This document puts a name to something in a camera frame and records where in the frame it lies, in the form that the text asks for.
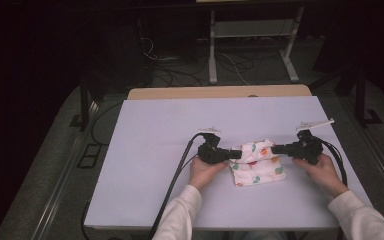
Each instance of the floor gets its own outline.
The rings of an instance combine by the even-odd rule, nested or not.
[[[284,41],[259,38],[218,42],[218,85],[289,84],[279,57]],[[312,70],[322,44],[321,38],[296,42],[291,60],[300,83],[309,85],[325,76]],[[194,57],[158,56],[161,60],[153,72],[150,87],[207,86],[207,54],[208,49],[203,47]],[[384,164],[384,96],[368,83],[366,107],[374,109],[383,124],[362,128],[353,116],[354,94],[338,96],[333,91],[338,80],[312,93],[319,97],[326,114],[335,119],[333,127],[348,159],[373,206],[384,215],[384,174],[381,171],[384,167],[379,163]],[[126,98],[125,94],[110,89],[102,102],[93,102],[91,122],[83,132],[71,124],[73,117],[80,113],[79,89],[67,98],[1,225],[0,239],[145,239],[143,231],[98,231],[82,226],[105,159],[106,144],[110,142],[118,110]],[[296,235],[307,240],[336,239],[336,231],[297,232]]]

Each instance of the white table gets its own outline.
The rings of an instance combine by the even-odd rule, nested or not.
[[[127,100],[117,125],[87,213],[85,226],[149,229],[178,162],[199,128],[223,132],[219,147],[271,139],[297,141],[301,121],[326,120],[317,97],[258,97]],[[331,126],[311,130],[335,145],[344,159],[349,187],[370,201]],[[203,139],[197,138],[188,157]],[[230,169],[220,173],[203,193],[195,227],[212,230],[311,230],[335,228],[327,209],[331,201],[306,173],[282,156],[286,179],[236,187]],[[189,177],[189,167],[173,189],[176,197]]]

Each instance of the white shirt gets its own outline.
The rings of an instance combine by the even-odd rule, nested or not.
[[[167,205],[153,239],[191,239],[192,224],[201,203],[200,192],[187,185],[180,196]],[[347,239],[384,239],[384,217],[365,205],[352,191],[341,194],[328,207],[339,220]]]

